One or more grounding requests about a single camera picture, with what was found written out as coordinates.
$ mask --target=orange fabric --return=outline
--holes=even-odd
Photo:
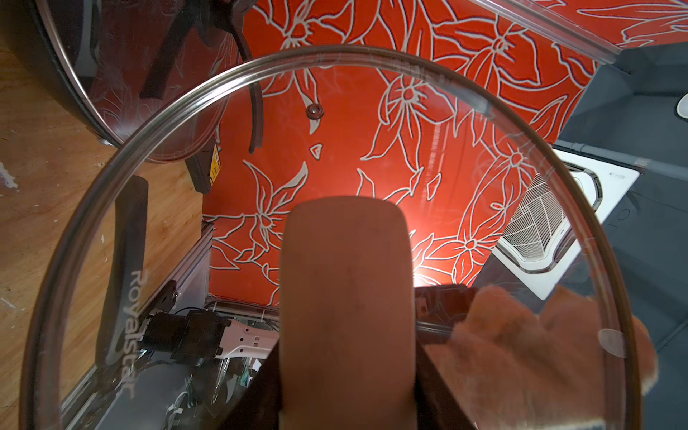
[[[256,56],[364,43],[430,58],[497,94],[549,142],[595,69],[468,0],[261,0],[244,28]],[[220,127],[222,171],[204,200],[217,227],[211,293],[278,304],[284,217],[328,195],[399,204],[416,285],[474,280],[535,174],[503,133],[446,94],[376,69],[314,67],[262,85],[263,148],[247,151],[248,91],[231,98]],[[306,118],[310,103],[322,119]]]
[[[534,0],[621,47],[688,41],[685,0]]]

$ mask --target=yellow label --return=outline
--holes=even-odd
[[[222,166],[219,164],[219,153],[217,152],[217,145],[213,149],[213,161],[211,162],[211,185],[215,183],[215,178]]]

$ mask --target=cable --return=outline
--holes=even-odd
[[[176,310],[172,315],[176,315],[176,314],[180,313],[181,311],[187,310],[187,309],[205,310],[205,309],[203,309],[203,308],[197,308],[196,306],[187,306],[187,307],[185,307],[185,308]]]

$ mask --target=wooden surface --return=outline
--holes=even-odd
[[[21,362],[34,301],[53,249],[83,193],[114,149],[37,85],[0,39],[0,162],[17,188],[0,180],[0,429],[16,429]],[[200,237],[202,195],[184,163],[145,164],[149,181],[144,267],[147,291]],[[94,359],[109,278],[114,214],[94,238],[72,302],[61,376],[63,395]]]

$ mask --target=black handle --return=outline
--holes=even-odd
[[[125,355],[125,334],[138,331],[138,313],[145,282],[143,258],[146,248],[148,182],[132,176],[115,200],[115,239],[110,281],[96,339],[96,367],[121,366]]]

